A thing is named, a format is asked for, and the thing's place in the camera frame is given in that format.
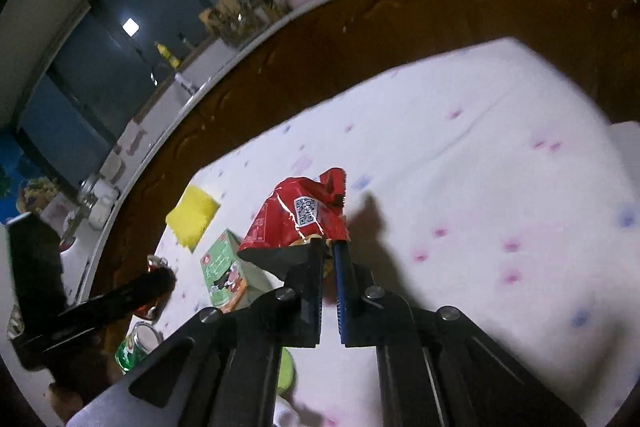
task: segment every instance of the sticker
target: sticker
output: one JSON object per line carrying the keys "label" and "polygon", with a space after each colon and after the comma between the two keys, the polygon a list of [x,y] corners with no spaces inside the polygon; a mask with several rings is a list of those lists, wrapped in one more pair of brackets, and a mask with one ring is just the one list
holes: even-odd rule
{"label": "sticker", "polygon": [[318,200],[308,196],[300,196],[293,200],[296,208],[296,222],[299,227],[304,227],[318,220]]}

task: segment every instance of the metal bolt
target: metal bolt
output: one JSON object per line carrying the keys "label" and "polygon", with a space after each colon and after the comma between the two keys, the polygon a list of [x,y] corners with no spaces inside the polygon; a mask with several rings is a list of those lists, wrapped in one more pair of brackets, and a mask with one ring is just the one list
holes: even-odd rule
{"label": "metal bolt", "polygon": [[292,288],[283,286],[276,290],[276,299],[281,302],[289,302],[296,298],[296,292]]}
{"label": "metal bolt", "polygon": [[443,306],[438,313],[446,321],[456,321],[460,318],[460,310],[454,306]]}
{"label": "metal bolt", "polygon": [[375,301],[377,299],[382,299],[385,296],[385,290],[380,286],[369,286],[364,290],[364,295],[367,299]]}
{"label": "metal bolt", "polygon": [[200,310],[198,318],[200,318],[200,320],[205,324],[211,324],[213,321],[217,320],[220,315],[222,315],[222,312],[218,308],[209,307]]}

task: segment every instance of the green box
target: green box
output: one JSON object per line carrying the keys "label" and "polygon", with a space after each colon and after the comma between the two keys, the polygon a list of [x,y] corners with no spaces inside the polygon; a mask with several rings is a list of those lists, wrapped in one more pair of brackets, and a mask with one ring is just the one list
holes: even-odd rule
{"label": "green box", "polygon": [[238,237],[225,230],[200,260],[211,304],[225,313],[247,307],[271,290],[262,270],[238,258],[239,246]]}

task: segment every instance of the white sheet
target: white sheet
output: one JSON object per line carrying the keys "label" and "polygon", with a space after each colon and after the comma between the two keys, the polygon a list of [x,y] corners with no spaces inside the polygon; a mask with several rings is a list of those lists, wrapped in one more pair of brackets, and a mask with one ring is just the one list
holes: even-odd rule
{"label": "white sheet", "polygon": [[[380,74],[194,177],[222,206],[193,254],[164,232],[177,286],[156,325],[168,336],[208,305],[199,258],[279,181],[340,166],[352,250],[378,283],[459,307],[602,426],[640,376],[640,212],[606,126],[511,39]],[[375,352],[340,345],[335,307],[320,346],[292,353],[305,423],[382,425]]]}

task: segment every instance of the plastic bag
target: plastic bag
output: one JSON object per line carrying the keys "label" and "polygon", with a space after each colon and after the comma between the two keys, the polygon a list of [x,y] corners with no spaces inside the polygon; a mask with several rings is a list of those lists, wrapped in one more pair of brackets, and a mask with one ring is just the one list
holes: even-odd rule
{"label": "plastic bag", "polygon": [[310,236],[349,240],[342,208],[346,174],[332,168],[319,181],[287,178],[273,189],[238,250],[280,248],[302,243]]}

